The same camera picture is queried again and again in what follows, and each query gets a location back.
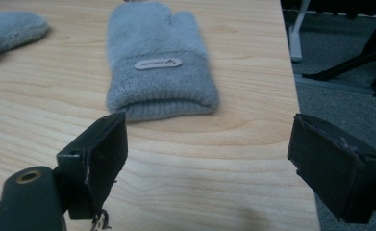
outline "logo patch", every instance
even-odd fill
[[[150,69],[150,68],[162,68],[162,67],[175,67],[181,65],[182,61],[177,58],[166,59],[154,59],[139,61],[134,65],[136,69]]]

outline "gray mitten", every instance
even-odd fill
[[[40,39],[47,29],[47,22],[34,13],[0,13],[0,52]]]
[[[110,16],[111,113],[151,120],[215,111],[218,93],[191,13],[156,2],[124,3]]]

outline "ribbed cuff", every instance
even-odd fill
[[[154,59],[179,59],[173,67],[136,69]],[[169,52],[136,57],[113,67],[107,94],[111,113],[125,112],[127,120],[209,114],[218,106],[218,93],[205,58],[192,52]]]

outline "carpeted floor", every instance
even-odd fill
[[[284,11],[286,24],[296,18]],[[376,148],[376,97],[369,87],[376,77],[376,62],[349,71],[325,83],[302,79],[358,55],[376,27],[375,17],[308,13],[301,28],[303,60],[293,64],[302,114],[326,119]],[[338,222],[316,197],[322,231],[376,230],[376,214],[369,224]]]

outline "light wood surface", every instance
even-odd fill
[[[107,20],[121,2],[0,0],[0,11],[51,26],[0,56],[0,193],[23,168],[55,167],[108,113]],[[196,15],[221,104],[214,115],[128,125],[129,158],[105,205],[113,230],[318,230],[313,192],[287,160],[298,104],[280,1],[163,2]]]

